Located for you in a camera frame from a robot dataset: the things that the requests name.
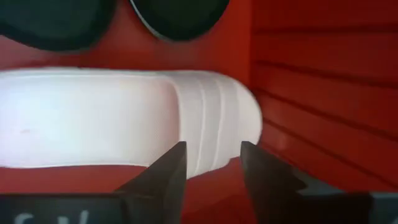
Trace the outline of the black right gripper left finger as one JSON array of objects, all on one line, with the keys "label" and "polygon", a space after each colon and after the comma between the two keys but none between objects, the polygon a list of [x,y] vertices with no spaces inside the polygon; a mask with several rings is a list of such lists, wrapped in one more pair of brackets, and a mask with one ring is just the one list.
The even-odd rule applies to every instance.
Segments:
[{"label": "black right gripper left finger", "polygon": [[180,141],[116,192],[123,224],[180,224],[187,180],[187,143]]}]

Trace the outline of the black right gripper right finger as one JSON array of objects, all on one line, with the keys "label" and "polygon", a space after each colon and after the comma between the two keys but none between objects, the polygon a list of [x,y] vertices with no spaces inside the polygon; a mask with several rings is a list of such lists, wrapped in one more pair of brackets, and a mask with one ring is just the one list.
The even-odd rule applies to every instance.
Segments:
[{"label": "black right gripper right finger", "polygon": [[240,160],[258,223],[287,224],[290,202],[307,184],[294,176],[290,164],[249,141],[241,143]]}]

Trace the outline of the white slide sandal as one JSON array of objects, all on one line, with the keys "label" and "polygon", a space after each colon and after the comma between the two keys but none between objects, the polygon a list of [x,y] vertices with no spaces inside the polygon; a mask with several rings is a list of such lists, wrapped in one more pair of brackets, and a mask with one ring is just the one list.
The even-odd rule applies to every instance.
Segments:
[{"label": "white slide sandal", "polygon": [[224,167],[261,133],[253,94],[217,72],[0,72],[0,167],[147,167],[184,141],[191,178]]}]

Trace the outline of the black slide sandal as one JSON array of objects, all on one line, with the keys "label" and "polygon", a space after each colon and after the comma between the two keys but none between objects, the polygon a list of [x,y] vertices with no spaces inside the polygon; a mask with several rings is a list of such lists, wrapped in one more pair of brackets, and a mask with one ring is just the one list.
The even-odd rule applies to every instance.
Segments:
[{"label": "black slide sandal", "polygon": [[220,20],[229,0],[129,0],[157,38],[185,42],[206,34]]}]

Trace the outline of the dark round lid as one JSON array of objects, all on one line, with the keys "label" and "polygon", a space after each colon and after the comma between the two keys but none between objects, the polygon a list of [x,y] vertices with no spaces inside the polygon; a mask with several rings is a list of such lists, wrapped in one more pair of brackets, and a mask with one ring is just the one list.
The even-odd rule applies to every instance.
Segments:
[{"label": "dark round lid", "polygon": [[0,35],[40,50],[87,49],[102,38],[116,0],[0,0]]}]

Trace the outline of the red plastic bin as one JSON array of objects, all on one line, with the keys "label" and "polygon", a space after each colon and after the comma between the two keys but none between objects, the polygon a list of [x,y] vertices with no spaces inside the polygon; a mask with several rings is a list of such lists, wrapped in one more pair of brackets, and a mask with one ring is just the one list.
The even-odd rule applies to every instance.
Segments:
[{"label": "red plastic bin", "polygon": [[263,149],[347,191],[398,192],[398,0],[230,0],[207,34],[166,42],[113,0],[94,46],[50,52],[0,36],[0,70],[204,69],[253,91]]}]

